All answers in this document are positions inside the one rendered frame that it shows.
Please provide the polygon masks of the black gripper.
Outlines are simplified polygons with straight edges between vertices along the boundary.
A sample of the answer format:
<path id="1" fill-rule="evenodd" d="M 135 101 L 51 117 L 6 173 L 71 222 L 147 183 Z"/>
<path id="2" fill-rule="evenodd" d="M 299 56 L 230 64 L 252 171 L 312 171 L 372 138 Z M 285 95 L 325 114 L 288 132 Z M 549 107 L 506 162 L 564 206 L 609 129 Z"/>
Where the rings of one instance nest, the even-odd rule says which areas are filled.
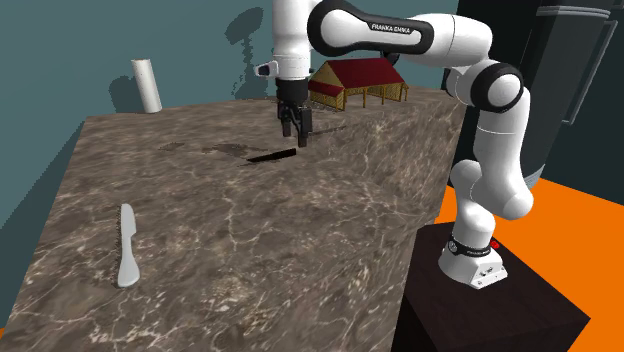
<path id="1" fill-rule="evenodd" d="M 282 135 L 284 137 L 292 135 L 290 113 L 284 112 L 286 108 L 290 108 L 296 113 L 298 147 L 306 147 L 309 133 L 313 130 L 312 110 L 304 105 L 308 99 L 308 79 L 285 80 L 277 78 L 275 83 L 277 87 L 278 117 L 280 117 Z"/>

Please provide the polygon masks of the red-roofed wooden toy house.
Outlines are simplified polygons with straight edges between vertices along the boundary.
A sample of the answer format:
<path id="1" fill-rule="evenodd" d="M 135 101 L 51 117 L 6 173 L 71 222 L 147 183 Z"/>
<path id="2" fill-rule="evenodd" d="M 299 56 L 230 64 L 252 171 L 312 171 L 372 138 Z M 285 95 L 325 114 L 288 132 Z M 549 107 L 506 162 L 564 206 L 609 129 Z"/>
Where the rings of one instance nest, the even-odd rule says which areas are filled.
<path id="1" fill-rule="evenodd" d="M 339 111 L 346 108 L 349 96 L 361 95 L 366 107 L 369 96 L 406 101 L 409 86 L 386 58 L 327 60 L 308 82 L 309 98 Z"/>

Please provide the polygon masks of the white paper towel roll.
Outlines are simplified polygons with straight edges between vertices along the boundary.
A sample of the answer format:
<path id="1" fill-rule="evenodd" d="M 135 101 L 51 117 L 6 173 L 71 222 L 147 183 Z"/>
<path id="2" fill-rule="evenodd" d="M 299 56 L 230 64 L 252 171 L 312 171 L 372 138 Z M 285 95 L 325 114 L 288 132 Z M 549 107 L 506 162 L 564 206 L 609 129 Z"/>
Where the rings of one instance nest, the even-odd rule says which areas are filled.
<path id="1" fill-rule="evenodd" d="M 162 110 L 157 83 L 150 59 L 131 60 L 139 95 L 145 113 L 158 113 Z"/>

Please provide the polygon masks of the white knife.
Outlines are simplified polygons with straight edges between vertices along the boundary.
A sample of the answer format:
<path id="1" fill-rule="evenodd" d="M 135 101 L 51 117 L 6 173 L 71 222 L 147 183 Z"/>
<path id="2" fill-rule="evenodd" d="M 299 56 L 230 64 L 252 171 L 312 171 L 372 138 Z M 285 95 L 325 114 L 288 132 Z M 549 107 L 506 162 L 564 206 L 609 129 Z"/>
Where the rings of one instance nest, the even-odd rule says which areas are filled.
<path id="1" fill-rule="evenodd" d="M 132 237 L 136 234 L 135 213 L 130 204 L 120 206 L 121 258 L 118 267 L 117 285 L 127 288 L 140 279 L 140 269 L 133 254 Z"/>

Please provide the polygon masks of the dark robot stand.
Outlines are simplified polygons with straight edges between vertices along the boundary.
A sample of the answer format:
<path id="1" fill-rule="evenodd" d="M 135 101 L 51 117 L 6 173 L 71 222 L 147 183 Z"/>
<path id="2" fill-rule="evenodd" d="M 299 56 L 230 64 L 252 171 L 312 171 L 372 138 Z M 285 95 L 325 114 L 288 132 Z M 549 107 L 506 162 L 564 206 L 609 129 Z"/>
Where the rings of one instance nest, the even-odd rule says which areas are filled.
<path id="1" fill-rule="evenodd" d="M 438 267 L 453 224 L 416 234 L 390 352 L 567 352 L 590 317 L 502 243 L 508 277 L 477 290 Z"/>

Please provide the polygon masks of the dark grey refrigerator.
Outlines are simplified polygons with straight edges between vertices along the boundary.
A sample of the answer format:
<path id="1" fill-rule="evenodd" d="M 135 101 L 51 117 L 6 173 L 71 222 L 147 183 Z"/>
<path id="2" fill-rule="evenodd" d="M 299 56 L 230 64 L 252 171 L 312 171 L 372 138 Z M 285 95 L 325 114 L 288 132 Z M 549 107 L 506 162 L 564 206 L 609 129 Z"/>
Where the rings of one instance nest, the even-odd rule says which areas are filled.
<path id="1" fill-rule="evenodd" d="M 591 57 L 617 27 L 609 19 L 624 0 L 458 0 L 457 13 L 492 29 L 489 56 L 518 68 L 531 93 L 521 170 L 538 182 L 559 129 L 572 124 L 601 59 Z"/>

